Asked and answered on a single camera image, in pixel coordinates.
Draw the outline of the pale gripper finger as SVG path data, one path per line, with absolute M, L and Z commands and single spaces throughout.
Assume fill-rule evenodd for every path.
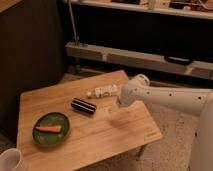
M 113 113 L 113 112 L 116 112 L 118 111 L 120 108 L 120 103 L 119 102 L 116 102 L 115 104 L 111 105 L 108 109 L 108 112 L 109 113 Z

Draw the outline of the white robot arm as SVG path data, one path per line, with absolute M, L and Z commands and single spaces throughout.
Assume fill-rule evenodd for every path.
M 122 86 L 116 108 L 128 107 L 135 101 L 198 116 L 188 171 L 213 171 L 213 89 L 153 87 L 145 75 L 138 74 Z

